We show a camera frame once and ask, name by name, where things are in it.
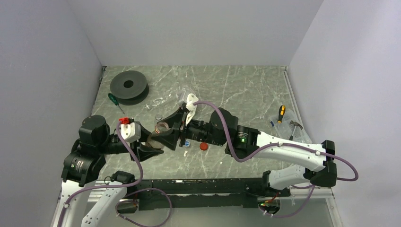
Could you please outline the small orange cap bottle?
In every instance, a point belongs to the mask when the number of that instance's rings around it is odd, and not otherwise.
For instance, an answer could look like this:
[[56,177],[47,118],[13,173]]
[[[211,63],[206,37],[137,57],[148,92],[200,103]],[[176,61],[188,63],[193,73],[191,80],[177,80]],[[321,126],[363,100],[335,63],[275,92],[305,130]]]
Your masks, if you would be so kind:
[[169,125],[166,122],[158,122],[155,125],[154,130],[151,132],[151,134],[148,136],[145,145],[148,147],[154,148],[154,149],[160,149],[162,150],[165,145],[160,142],[160,134],[167,132],[170,129]]

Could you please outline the clear Pocari Sweat bottle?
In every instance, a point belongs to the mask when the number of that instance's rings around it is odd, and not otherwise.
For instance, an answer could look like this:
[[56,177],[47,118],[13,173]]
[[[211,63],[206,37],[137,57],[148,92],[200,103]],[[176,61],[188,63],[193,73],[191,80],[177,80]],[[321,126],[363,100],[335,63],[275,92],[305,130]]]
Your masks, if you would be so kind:
[[145,103],[145,108],[148,110],[151,110],[155,107],[158,107],[158,106],[164,104],[171,98],[172,98],[172,96],[168,95],[168,96],[158,97],[155,99],[150,99],[148,102]]

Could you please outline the red orange bottle cap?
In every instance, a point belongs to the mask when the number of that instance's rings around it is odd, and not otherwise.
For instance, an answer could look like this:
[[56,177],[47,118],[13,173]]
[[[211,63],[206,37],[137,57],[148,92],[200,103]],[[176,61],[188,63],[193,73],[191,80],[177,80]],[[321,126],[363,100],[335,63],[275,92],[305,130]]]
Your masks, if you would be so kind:
[[199,148],[200,148],[201,151],[207,151],[209,149],[209,145],[207,143],[205,143],[205,142],[202,142],[199,145]]

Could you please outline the clear bottle black label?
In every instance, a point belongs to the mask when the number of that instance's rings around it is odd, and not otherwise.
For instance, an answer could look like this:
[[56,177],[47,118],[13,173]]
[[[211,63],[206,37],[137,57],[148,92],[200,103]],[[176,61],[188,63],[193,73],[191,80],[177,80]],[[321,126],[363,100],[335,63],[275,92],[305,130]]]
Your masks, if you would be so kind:
[[163,116],[162,115],[160,115],[160,114],[157,114],[156,116],[155,116],[155,120],[158,122],[158,121],[160,121],[160,120],[162,120],[163,119]]

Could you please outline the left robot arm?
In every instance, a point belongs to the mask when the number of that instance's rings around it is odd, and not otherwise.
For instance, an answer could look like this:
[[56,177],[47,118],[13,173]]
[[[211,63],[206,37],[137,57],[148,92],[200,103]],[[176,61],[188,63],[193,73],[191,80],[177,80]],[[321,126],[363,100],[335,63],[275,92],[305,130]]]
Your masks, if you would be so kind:
[[[110,131],[106,119],[100,115],[87,117],[82,122],[79,138],[63,162],[55,227],[99,226],[119,199],[128,199],[135,194],[136,186],[143,178],[140,163],[163,153],[161,149],[144,145],[151,132],[132,118],[121,118],[115,132]],[[99,173],[106,164],[105,156],[121,153],[130,153],[138,165],[139,176],[117,171],[109,184],[96,186]]]

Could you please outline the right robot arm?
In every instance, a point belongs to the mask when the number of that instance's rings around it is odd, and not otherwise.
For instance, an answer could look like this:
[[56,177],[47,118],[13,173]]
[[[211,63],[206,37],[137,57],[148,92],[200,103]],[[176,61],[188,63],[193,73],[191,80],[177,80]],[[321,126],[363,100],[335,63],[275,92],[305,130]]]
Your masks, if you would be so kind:
[[185,108],[160,121],[164,130],[157,132],[153,140],[171,150],[183,146],[186,140],[225,145],[225,153],[238,162],[253,157],[269,158],[292,163],[282,170],[263,173],[261,192],[274,195],[291,185],[310,183],[314,186],[333,187],[337,182],[337,166],[334,163],[334,142],[305,144],[285,140],[266,134],[258,129],[238,124],[238,118],[229,111],[219,108],[210,116],[209,122],[190,120]]

